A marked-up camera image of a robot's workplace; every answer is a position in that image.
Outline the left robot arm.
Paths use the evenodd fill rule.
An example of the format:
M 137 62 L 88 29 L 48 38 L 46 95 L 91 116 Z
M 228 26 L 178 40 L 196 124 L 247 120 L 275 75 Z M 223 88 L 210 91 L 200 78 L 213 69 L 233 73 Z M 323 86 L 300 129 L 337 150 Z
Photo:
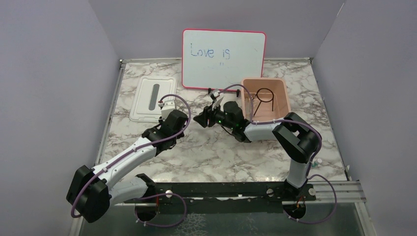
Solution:
M 133 198 L 152 200 L 155 189 L 147 176 L 134 177 L 127 183 L 121 179 L 140 164 L 171 149 L 184 136 L 188 123 L 188 115 L 173 110 L 164 121 L 146 129 L 134 144 L 109 161 L 92 168 L 79 167 L 66 195 L 71 216 L 93 223 L 113 205 Z

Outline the black wire ring stand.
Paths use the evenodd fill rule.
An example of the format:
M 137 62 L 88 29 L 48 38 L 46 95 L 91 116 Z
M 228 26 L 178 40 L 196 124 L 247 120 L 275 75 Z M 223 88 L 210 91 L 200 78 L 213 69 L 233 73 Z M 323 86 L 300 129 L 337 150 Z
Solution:
M 259 96 L 260 91 L 262 91 L 262 90 L 266 90 L 266 91 L 269 91 L 269 92 L 270 92 L 271 97 L 270 97 L 270 99 L 269 99 L 269 100 L 263 100 L 263 99 Z M 260 106 L 261 106 L 261 104 L 262 104 L 262 103 L 271 103 L 271 111 L 273 112 L 273 110 L 274 110 L 274 93 L 273 93 L 273 91 L 272 91 L 271 89 L 269 89 L 269 88 L 259 88 L 259 89 L 256 91 L 255 97 L 252 99 L 252 101 L 254 101 L 254 99 L 255 99 L 255 98 L 257 98 L 257 99 L 259 100 L 259 104 L 258 104 L 258 106 L 257 106 L 256 110 L 254 111 L 253 116 L 255 116 L 255 115 L 256 115 L 256 113 L 257 113 L 257 111 L 259 110 L 259 108 L 260 108 Z

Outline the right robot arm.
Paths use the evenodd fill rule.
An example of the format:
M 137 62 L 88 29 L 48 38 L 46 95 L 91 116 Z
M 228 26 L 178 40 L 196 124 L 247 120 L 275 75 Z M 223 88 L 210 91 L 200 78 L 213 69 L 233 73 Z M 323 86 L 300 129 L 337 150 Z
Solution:
M 230 129 L 231 135 L 241 143 L 278 141 L 291 159 L 284 195 L 296 200 L 303 194 L 312 159 L 321 149 L 322 137 L 299 115 L 290 112 L 282 119 L 251 123 L 237 102 L 230 101 L 223 107 L 206 106 L 193 119 L 203 128 L 218 124 Z

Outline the white plastic bin lid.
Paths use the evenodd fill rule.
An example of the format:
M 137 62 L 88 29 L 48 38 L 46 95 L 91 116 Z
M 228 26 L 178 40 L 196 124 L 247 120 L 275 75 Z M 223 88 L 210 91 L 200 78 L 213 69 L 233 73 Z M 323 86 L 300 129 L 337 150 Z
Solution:
M 133 122 L 158 122 L 161 116 L 159 99 L 175 94 L 178 81 L 169 76 L 143 76 L 139 79 L 129 119 Z

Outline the glass pipette bundle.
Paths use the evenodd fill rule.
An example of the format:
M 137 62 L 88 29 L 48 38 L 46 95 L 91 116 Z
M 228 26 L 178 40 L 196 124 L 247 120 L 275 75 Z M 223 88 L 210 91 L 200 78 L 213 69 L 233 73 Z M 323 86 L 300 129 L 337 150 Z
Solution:
M 252 96 L 251 93 L 249 95 L 247 93 L 244 94 L 245 117 L 248 120 L 250 120 L 251 110 L 253 109 L 251 96 Z

